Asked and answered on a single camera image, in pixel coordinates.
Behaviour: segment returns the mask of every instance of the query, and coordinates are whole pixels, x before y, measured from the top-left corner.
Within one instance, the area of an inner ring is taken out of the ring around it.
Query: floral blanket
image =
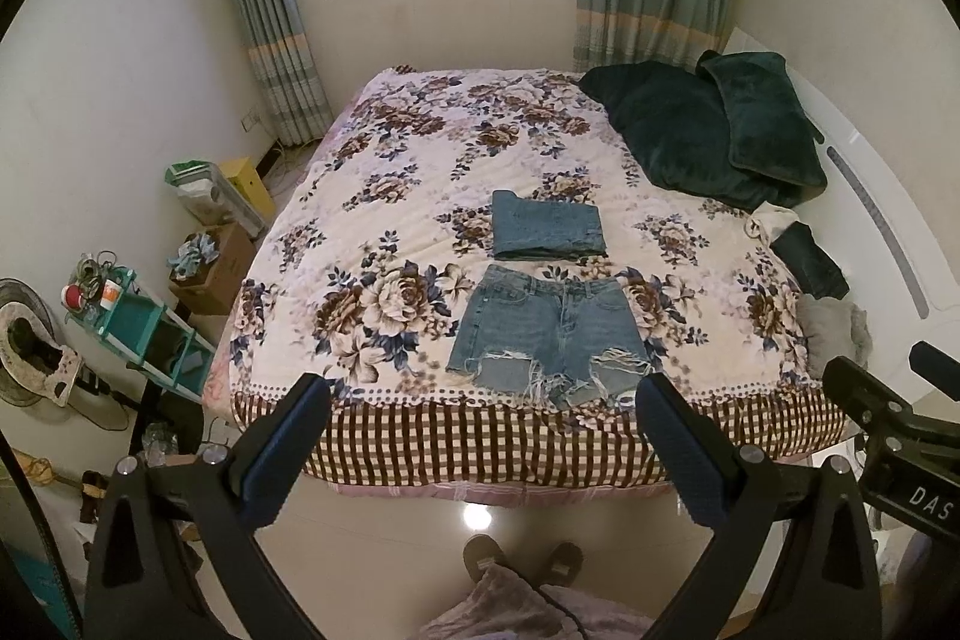
[[[714,417],[738,437],[748,417],[755,439],[787,456],[839,434],[842,415],[806,374],[797,286],[746,236],[746,215],[651,185],[571,76],[384,71],[340,122],[253,262],[229,334],[241,424],[301,373],[334,384],[334,420],[308,471],[351,485],[659,477],[630,394],[530,408],[445,371],[492,260],[496,189],[597,205],[606,257],[508,266],[548,280],[616,277],[655,369],[692,403],[723,405]],[[787,421],[800,437],[781,437]],[[524,435],[544,448],[534,453]],[[603,470],[607,452],[631,462]]]

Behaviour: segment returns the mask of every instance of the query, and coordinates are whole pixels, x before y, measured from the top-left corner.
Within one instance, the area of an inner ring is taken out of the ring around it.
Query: waistband
[[[480,285],[485,283],[503,283],[527,292],[552,293],[563,295],[565,292],[583,292],[587,296],[596,296],[611,289],[620,289],[616,277],[603,277],[600,280],[541,280],[524,272],[491,263],[484,272]]]

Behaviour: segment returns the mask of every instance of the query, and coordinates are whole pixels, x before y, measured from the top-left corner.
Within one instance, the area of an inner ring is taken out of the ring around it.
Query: cardboard box
[[[234,158],[218,165],[221,175],[232,182],[234,188],[240,191],[241,196],[250,202],[251,207],[260,213],[261,218],[270,221],[277,211],[277,205],[274,199],[270,198],[260,175],[256,173],[256,167],[250,158]]]
[[[240,292],[256,256],[256,247],[237,223],[211,226],[203,231],[213,237],[220,255],[213,263],[204,263],[186,280],[174,280],[170,272],[170,290],[198,316],[228,316],[233,300]],[[195,237],[191,234],[186,241]]]

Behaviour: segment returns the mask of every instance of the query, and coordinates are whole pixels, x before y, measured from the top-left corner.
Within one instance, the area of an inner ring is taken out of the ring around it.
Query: headboard gray strip
[[[840,153],[836,151],[836,148],[827,148],[827,157],[837,165],[837,169],[840,170],[844,179],[850,183],[850,187],[853,188],[856,197],[860,199],[860,203],[867,208],[867,214],[870,215],[872,221],[877,225],[877,229],[880,229],[880,236],[883,238],[883,242],[886,242],[887,247],[890,248],[894,261],[896,261],[896,268],[899,268],[901,276],[904,277],[907,290],[909,290],[910,296],[913,298],[913,306],[917,308],[918,316],[920,316],[921,319],[925,319],[926,316],[930,315],[930,304],[926,301],[926,296],[923,295],[920,281],[917,279],[917,275],[914,274],[910,262],[907,261],[904,249],[896,240],[893,229],[890,228],[890,224],[887,223],[886,218],[880,212],[880,207],[877,207],[877,202],[867,193],[867,189],[863,187],[863,183],[857,179],[850,165],[840,157]]]

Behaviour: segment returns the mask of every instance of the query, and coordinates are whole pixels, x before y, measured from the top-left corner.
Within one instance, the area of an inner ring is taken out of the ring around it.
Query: metal bolt
[[[850,462],[847,461],[846,458],[843,458],[843,456],[831,456],[827,460],[827,463],[829,463],[830,469],[837,473],[837,475],[846,475],[851,469]]]
[[[130,475],[133,470],[136,470],[140,462],[136,461],[136,456],[124,456],[117,461],[117,472],[121,475]]]
[[[203,448],[203,456],[201,456],[201,458],[203,458],[203,463],[205,464],[219,464],[227,458],[228,453],[229,450],[227,450],[226,445],[214,443]]]
[[[763,461],[763,451],[755,445],[744,445],[740,448],[740,457],[748,464],[758,464]]]

